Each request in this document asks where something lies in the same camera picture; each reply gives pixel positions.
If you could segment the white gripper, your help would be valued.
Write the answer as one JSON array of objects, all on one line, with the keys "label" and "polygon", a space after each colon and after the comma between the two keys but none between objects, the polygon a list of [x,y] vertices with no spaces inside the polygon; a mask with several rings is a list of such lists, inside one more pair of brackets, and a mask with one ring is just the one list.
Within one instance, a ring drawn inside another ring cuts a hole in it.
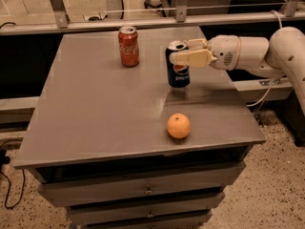
[{"label": "white gripper", "polygon": [[172,64],[198,68],[210,64],[215,69],[231,71],[236,67],[240,55],[240,39],[236,35],[218,35],[209,41],[205,38],[190,39],[187,45],[202,50],[172,52]]}]

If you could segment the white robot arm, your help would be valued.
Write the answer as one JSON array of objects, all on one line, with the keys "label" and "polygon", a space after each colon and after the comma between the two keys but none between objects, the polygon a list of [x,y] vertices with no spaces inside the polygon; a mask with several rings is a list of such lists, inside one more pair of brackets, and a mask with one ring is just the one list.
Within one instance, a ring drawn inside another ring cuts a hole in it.
[{"label": "white robot arm", "polygon": [[191,39],[187,50],[172,52],[170,62],[178,66],[218,70],[244,70],[278,79],[286,75],[305,114],[305,34],[294,27],[277,30],[270,39],[218,35],[210,40]]}]

